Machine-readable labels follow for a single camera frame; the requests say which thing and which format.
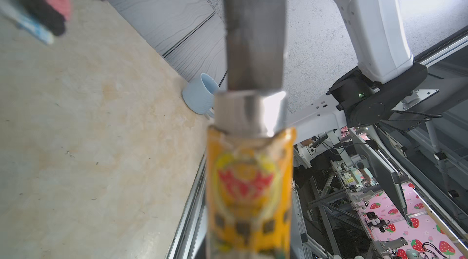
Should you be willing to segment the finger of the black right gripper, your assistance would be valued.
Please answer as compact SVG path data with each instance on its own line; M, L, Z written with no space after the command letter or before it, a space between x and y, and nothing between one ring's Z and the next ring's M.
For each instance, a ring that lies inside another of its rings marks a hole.
M45 0L26 0L26 10L54 36L62 36L65 33L65 17Z

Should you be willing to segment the small sickle wooden handle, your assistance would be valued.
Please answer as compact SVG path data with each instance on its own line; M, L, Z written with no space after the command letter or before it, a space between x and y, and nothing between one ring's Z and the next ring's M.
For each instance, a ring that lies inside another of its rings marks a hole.
M287 259L296 131L283 90L286 0L224 0L227 89L208 128L209 259Z

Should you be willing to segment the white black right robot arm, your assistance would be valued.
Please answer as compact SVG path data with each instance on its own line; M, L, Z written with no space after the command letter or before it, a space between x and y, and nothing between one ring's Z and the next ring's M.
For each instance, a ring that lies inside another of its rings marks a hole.
M224 0L228 89L215 95L212 132L272 138L295 127L301 142L392 115L427 76L408 47L398 0L334 1L358 65L313 105L287 115L282 88L286 0Z

